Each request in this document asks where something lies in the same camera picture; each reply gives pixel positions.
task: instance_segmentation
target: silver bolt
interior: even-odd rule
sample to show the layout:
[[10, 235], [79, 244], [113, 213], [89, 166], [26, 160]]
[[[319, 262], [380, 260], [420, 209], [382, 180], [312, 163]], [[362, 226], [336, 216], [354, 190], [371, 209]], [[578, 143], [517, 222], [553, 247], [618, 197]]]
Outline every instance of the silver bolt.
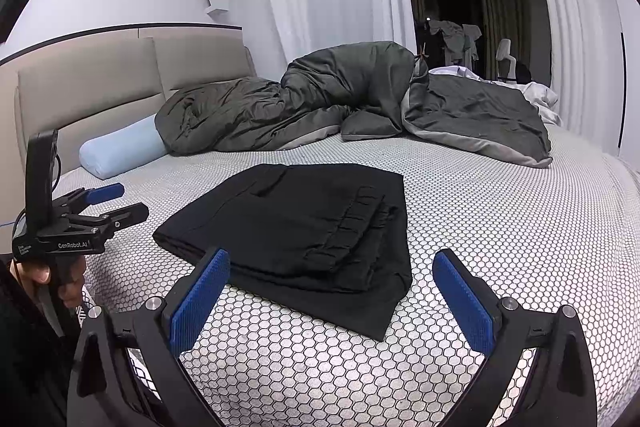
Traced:
[[516, 301], [516, 299], [514, 299], [513, 297], [504, 297], [500, 299], [500, 304], [502, 304], [504, 308], [511, 311], [518, 309], [519, 306], [518, 301]]
[[575, 309], [574, 307], [569, 306], [569, 304], [565, 304], [564, 306], [562, 306], [562, 314], [565, 317], [572, 319], [575, 317]]
[[102, 308], [100, 306], [93, 306], [87, 315], [89, 315], [90, 319], [97, 319], [102, 313]]
[[160, 306], [162, 306], [161, 297], [151, 297], [150, 299], [147, 299], [145, 302], [145, 308], [147, 310], [157, 310]]

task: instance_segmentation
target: black vertical strip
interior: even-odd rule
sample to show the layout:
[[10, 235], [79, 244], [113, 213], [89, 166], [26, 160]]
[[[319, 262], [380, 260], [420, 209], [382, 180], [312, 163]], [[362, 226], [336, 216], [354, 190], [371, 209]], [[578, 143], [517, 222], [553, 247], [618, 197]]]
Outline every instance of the black vertical strip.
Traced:
[[625, 34], [620, 33], [622, 38], [622, 66], [625, 68], [625, 88], [622, 94], [622, 121], [620, 122], [620, 137], [618, 138], [618, 149], [622, 145], [622, 132], [625, 129], [625, 111], [626, 111], [626, 50], [625, 50]]

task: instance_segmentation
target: honeycomb patterned sheet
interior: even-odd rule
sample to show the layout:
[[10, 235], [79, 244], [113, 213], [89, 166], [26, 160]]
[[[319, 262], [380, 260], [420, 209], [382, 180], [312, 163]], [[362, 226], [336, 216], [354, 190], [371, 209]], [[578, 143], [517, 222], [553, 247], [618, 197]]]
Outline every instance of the honeycomb patterned sheet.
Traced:
[[[185, 204], [259, 163], [359, 163], [404, 175], [414, 283], [377, 343], [226, 286], [182, 363], [227, 425], [437, 425], [471, 380], [472, 351], [431, 277], [451, 248], [498, 296], [533, 310], [573, 305], [585, 330], [599, 425], [611, 425], [640, 386], [640, 185], [622, 162], [548, 126], [554, 161], [532, 169], [410, 137], [334, 136], [281, 152], [164, 156], [100, 181], [84, 169], [56, 191], [122, 182], [148, 221], [88, 260], [87, 287], [112, 311], [165, 295], [191, 266], [152, 232]], [[492, 425], [508, 418], [527, 376], [524, 352]]]

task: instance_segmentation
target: hand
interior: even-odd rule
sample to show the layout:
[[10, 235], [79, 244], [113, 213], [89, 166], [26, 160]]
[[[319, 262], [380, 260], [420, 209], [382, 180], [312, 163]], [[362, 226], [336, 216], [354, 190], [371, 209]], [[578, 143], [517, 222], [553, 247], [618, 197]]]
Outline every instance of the hand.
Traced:
[[[19, 278], [16, 277], [15, 267], [18, 268]], [[36, 285], [48, 284], [51, 279], [51, 271], [46, 264], [11, 263], [10, 269], [14, 277], [22, 282], [22, 287], [33, 301], [35, 301]], [[85, 270], [86, 261], [84, 255], [81, 255], [71, 266], [71, 278], [73, 282], [58, 288], [58, 296], [67, 308], [75, 308], [79, 306], [82, 301], [82, 286], [84, 285]]]

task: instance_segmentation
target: blue gripper pad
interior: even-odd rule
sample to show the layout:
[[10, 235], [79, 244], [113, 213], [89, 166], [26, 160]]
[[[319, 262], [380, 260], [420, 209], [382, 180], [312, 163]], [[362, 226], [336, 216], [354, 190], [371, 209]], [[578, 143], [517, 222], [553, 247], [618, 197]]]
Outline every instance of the blue gripper pad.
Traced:
[[114, 183], [107, 185], [106, 187], [90, 188], [87, 191], [84, 201], [86, 204], [98, 204], [105, 201], [115, 200], [121, 198], [124, 195], [124, 185], [121, 183]]
[[229, 254], [218, 250], [171, 317], [169, 348], [174, 357], [193, 349], [229, 279]]
[[489, 355], [495, 344], [489, 313], [444, 253], [435, 255], [431, 272], [471, 349]]

